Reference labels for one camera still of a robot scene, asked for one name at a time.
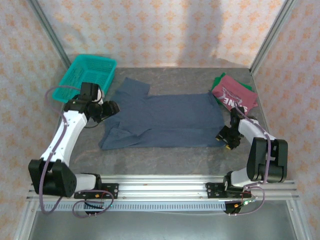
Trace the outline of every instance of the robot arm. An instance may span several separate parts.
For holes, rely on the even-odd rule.
[[[224,141],[230,150],[240,144],[241,137],[245,137],[251,143],[251,149],[246,168],[229,172],[225,181],[229,187],[240,187],[263,181],[266,172],[266,155],[268,151],[268,135],[271,143],[270,161],[268,168],[268,183],[282,183],[287,177],[288,143],[277,139],[267,132],[262,132],[255,119],[247,120],[242,117],[236,108],[231,109],[231,127],[224,126],[216,136],[219,141]]]
[[[99,85],[84,82],[81,85],[80,94],[76,99],[69,100],[64,107],[64,117],[67,128],[63,139],[53,153],[48,169],[45,173],[43,193],[46,195],[71,197],[74,192],[99,189],[100,176],[97,174],[74,174],[69,169],[72,150],[78,136],[86,126],[89,118],[100,123],[104,119],[119,112],[118,105],[114,101],[103,102],[103,92]],[[31,160],[28,169],[35,192],[39,193],[40,178],[45,162],[52,153],[52,149],[58,143],[64,131],[65,123],[62,121],[51,144],[38,160]]]

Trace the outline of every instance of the t-shirt sleeve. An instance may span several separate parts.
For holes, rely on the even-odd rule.
[[[149,84],[126,77],[121,87],[118,88],[117,92],[134,98],[143,98],[148,95],[149,89]]]

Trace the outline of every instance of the basket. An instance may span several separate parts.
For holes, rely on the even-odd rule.
[[[61,85],[81,88],[83,82],[98,84],[107,93],[108,88],[115,76],[117,61],[102,56],[78,55],[69,69],[66,71]],[[53,92],[53,99],[67,103],[80,92],[69,88],[57,88]]]

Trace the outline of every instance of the floral wallpaper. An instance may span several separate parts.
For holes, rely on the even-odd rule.
[[[254,76],[269,129],[289,144],[314,239],[320,238],[320,4],[298,1]]]
[[[252,64],[285,0],[40,0],[70,60],[118,67]]]
[[[26,0],[0,4],[0,239],[14,237],[30,188],[28,164],[50,143],[58,117],[46,89],[66,72]]]

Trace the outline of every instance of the blue t-shirt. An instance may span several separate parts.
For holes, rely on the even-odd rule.
[[[137,147],[221,147],[224,119],[211,92],[148,96],[150,85],[125,78],[111,98],[120,109],[105,120],[103,150]]]

